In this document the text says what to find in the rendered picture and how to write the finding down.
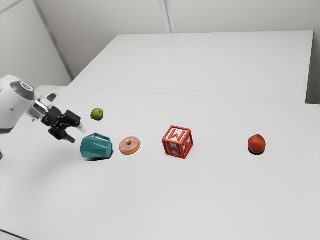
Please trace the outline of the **pink frosted donut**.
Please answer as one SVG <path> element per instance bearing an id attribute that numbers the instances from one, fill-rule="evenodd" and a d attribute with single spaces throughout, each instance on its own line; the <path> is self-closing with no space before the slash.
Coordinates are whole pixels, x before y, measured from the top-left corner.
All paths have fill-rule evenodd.
<path id="1" fill-rule="evenodd" d="M 131 155 L 139 150 L 141 141 L 135 136 L 123 139 L 119 144 L 119 150 L 123 155 Z"/>

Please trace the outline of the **red letter block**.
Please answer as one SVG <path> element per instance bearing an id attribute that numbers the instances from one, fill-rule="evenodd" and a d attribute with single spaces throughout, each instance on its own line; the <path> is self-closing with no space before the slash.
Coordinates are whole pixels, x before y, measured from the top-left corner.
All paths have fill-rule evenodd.
<path id="1" fill-rule="evenodd" d="M 162 144 L 166 155 L 186 159 L 194 145 L 192 131 L 171 125 L 162 138 Z"/>

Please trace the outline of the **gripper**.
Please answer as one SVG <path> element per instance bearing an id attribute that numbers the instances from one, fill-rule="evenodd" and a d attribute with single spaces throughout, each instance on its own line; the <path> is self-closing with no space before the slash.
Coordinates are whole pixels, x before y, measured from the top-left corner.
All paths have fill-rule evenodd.
<path id="1" fill-rule="evenodd" d="M 67 110 L 65 114 L 62 114 L 62 112 L 55 106 L 48 111 L 48 113 L 42 118 L 41 122 L 50 128 L 48 132 L 54 138 L 59 141 L 65 140 L 72 144 L 74 144 L 76 140 L 67 133 L 68 126 L 66 126 L 66 122 L 69 126 L 77 128 L 82 133 L 87 132 L 87 129 L 81 122 L 80 116 L 70 110 Z"/>

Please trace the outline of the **green pear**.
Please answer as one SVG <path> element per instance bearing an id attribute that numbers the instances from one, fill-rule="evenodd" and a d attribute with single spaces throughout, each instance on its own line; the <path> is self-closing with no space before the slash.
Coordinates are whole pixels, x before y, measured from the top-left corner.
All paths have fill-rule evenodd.
<path id="1" fill-rule="evenodd" d="M 100 121 L 104 117 L 104 111 L 101 108 L 94 108 L 91 111 L 90 118 L 92 120 Z"/>

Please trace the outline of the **red apple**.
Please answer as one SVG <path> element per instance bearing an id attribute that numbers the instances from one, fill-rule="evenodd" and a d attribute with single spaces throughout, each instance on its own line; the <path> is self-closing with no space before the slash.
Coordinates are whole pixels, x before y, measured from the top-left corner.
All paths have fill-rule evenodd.
<path id="1" fill-rule="evenodd" d="M 266 149 L 265 138 L 260 134 L 255 134 L 248 139 L 248 149 L 251 153 L 259 155 Z"/>

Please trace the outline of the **teal faceted mug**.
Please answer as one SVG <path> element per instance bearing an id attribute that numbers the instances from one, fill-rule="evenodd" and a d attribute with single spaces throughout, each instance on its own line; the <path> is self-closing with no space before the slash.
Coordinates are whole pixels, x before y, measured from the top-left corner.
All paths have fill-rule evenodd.
<path id="1" fill-rule="evenodd" d="M 113 144 L 109 137 L 93 133 L 82 139 L 80 153 L 83 158 L 109 159 L 113 154 Z"/>

